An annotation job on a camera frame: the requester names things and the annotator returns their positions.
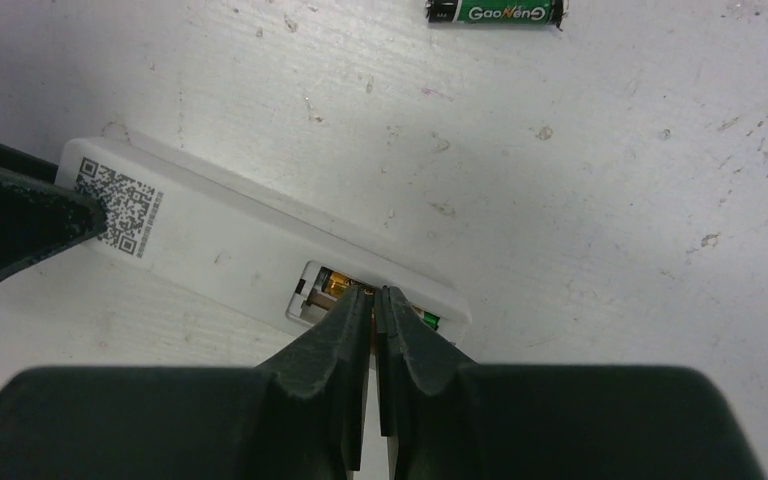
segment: qr code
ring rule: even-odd
[[[75,190],[98,200],[107,214],[107,231],[98,239],[142,258],[163,192],[89,158],[81,161]]]

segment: aa battery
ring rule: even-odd
[[[523,23],[561,26],[567,0],[428,0],[431,23]]]

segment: white plastic device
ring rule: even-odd
[[[450,342],[472,321],[453,288],[131,145],[72,140],[55,183],[106,204],[108,234],[90,248],[293,335],[311,326],[299,315],[309,286],[301,295],[297,287],[321,266],[398,286],[441,317]]]

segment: scratched white surface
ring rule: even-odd
[[[563,32],[422,3],[0,0],[0,141],[141,132],[400,245],[480,361],[695,367],[768,472],[768,0],[580,0]],[[0,285],[0,385],[289,340],[83,248]]]

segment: battery label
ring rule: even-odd
[[[429,0],[428,21],[560,26],[563,0]]]

